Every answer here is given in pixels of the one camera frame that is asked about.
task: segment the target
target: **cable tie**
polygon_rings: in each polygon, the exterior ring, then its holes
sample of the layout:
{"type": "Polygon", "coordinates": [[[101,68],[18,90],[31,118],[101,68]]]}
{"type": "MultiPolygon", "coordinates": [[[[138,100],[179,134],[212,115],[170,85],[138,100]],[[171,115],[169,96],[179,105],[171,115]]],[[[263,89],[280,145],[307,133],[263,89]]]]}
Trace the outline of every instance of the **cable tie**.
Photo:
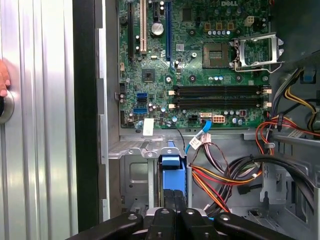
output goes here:
{"type": "Polygon", "coordinates": [[[276,129],[278,129],[278,132],[281,132],[283,121],[284,121],[284,114],[281,112],[279,113],[278,123],[276,124],[276,129]]]}

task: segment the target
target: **blue sata port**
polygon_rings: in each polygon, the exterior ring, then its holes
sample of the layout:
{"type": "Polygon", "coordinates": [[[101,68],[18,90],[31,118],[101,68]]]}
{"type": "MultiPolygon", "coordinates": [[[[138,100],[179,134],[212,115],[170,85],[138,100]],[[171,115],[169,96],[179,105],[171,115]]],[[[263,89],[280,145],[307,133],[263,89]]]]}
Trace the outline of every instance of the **blue sata port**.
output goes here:
{"type": "Polygon", "coordinates": [[[147,109],[146,108],[134,108],[133,114],[146,114],[147,109]]]}
{"type": "Polygon", "coordinates": [[[137,93],[136,94],[136,100],[138,102],[146,102],[147,101],[147,98],[148,98],[148,93],[146,92],[143,92],[143,93],[137,93]]]}

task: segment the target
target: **yellow wire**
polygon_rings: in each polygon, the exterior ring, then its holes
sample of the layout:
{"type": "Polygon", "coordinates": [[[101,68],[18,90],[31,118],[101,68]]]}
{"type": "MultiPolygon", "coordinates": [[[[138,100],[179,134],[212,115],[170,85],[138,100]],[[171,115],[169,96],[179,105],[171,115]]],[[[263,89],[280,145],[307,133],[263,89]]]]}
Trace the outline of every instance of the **yellow wire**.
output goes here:
{"type": "Polygon", "coordinates": [[[221,202],[213,195],[213,193],[209,190],[209,188],[203,183],[203,181],[195,174],[194,172],[192,173],[193,177],[195,180],[200,184],[200,186],[204,189],[204,191],[212,198],[216,204],[220,206],[224,211],[228,212],[228,210],[221,204],[221,202]]]}
{"type": "Polygon", "coordinates": [[[248,180],[244,180],[244,181],[238,181],[238,180],[231,180],[231,179],[227,179],[227,178],[224,178],[223,176],[219,176],[215,173],[213,173],[212,171],[209,171],[203,167],[200,167],[200,166],[195,166],[195,165],[192,165],[192,167],[196,168],[196,169],[200,169],[208,174],[210,174],[211,176],[214,176],[216,178],[219,178],[219,179],[222,179],[222,180],[225,180],[226,182],[230,182],[230,183],[236,183],[236,184],[246,184],[246,183],[250,183],[251,181],[253,181],[255,178],[250,178],[248,180]]]}

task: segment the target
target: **motherboard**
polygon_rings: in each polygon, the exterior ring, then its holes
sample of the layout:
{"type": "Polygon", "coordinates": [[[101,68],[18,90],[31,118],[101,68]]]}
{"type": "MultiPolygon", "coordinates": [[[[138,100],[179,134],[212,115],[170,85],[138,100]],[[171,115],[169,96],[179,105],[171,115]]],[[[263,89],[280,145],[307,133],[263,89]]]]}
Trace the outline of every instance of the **motherboard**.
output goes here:
{"type": "MultiPolygon", "coordinates": [[[[257,127],[268,71],[236,71],[238,39],[270,32],[268,0],[119,0],[122,128],[257,127]]],[[[270,60],[270,40],[246,41],[246,64],[270,60]]]]}

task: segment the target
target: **pci slot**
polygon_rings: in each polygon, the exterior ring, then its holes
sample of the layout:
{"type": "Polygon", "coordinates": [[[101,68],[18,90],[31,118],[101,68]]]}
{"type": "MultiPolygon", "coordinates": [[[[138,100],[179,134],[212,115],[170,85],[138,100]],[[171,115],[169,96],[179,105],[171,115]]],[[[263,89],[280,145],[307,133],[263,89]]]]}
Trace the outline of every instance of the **pci slot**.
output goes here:
{"type": "Polygon", "coordinates": [[[140,52],[147,54],[147,0],[140,0],[140,52]]]}
{"type": "Polygon", "coordinates": [[[172,53],[172,19],[171,1],[165,2],[165,56],[167,61],[171,61],[172,53]]]}
{"type": "Polygon", "coordinates": [[[133,3],[128,2],[128,59],[134,60],[134,6],[133,3]]]}
{"type": "Polygon", "coordinates": [[[243,96],[264,93],[266,86],[173,86],[176,97],[243,96]]]}
{"type": "Polygon", "coordinates": [[[262,98],[211,98],[211,99],[199,99],[199,98],[181,98],[173,99],[173,105],[169,108],[179,109],[228,109],[228,108],[259,108],[262,107],[264,102],[262,98]]]}

